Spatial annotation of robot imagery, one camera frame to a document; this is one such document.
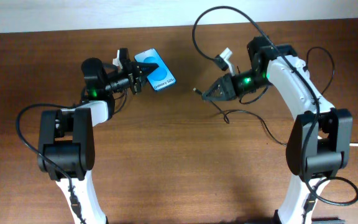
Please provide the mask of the blue Galaxy smartphone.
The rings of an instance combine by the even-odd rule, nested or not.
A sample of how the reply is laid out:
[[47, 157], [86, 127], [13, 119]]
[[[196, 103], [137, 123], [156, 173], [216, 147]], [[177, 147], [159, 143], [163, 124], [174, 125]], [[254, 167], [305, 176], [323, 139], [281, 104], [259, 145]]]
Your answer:
[[134, 59], [136, 62], [156, 63], [158, 65], [158, 68], [156, 68], [150, 75], [147, 76], [151, 87], [155, 91], [162, 91], [163, 89], [176, 84], [175, 77], [156, 49], [151, 48], [143, 51], [135, 55]]

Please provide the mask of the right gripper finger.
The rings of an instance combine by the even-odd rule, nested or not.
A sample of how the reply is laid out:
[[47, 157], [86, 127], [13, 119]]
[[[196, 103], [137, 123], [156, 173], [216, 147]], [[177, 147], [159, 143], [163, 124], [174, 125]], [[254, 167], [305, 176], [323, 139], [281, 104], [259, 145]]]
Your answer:
[[235, 100], [237, 98], [237, 96], [233, 93], [227, 93], [224, 91], [209, 91], [209, 92], [204, 92], [201, 95], [201, 98], [203, 100], [208, 100], [208, 101], [231, 101], [231, 100]]
[[225, 74], [219, 77], [209, 88], [206, 93], [233, 93], [234, 85], [232, 84], [232, 75]]

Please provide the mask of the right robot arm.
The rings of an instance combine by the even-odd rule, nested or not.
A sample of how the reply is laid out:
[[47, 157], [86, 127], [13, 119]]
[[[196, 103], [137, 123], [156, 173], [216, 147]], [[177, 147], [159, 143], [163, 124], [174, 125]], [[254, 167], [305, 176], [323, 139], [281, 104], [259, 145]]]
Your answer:
[[349, 161], [352, 115], [337, 109], [310, 80], [306, 62], [291, 45], [273, 45], [267, 37], [255, 37], [247, 45], [251, 69], [230, 71], [218, 78], [201, 97], [205, 101], [231, 101], [259, 88], [274, 86], [294, 119], [286, 144], [291, 172], [287, 194], [267, 223], [314, 223], [318, 202], [349, 206], [358, 201], [335, 202], [321, 196], [337, 172]]

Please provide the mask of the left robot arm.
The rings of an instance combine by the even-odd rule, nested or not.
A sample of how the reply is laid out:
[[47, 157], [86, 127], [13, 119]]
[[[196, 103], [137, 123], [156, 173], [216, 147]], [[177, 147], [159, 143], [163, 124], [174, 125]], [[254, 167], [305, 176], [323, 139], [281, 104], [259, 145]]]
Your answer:
[[93, 128], [117, 113], [114, 94], [139, 93], [159, 68], [155, 62], [132, 61], [126, 48], [117, 51], [110, 65], [88, 58], [81, 64], [85, 89], [80, 104], [42, 112], [38, 165], [62, 190], [75, 223], [108, 222], [92, 180]]

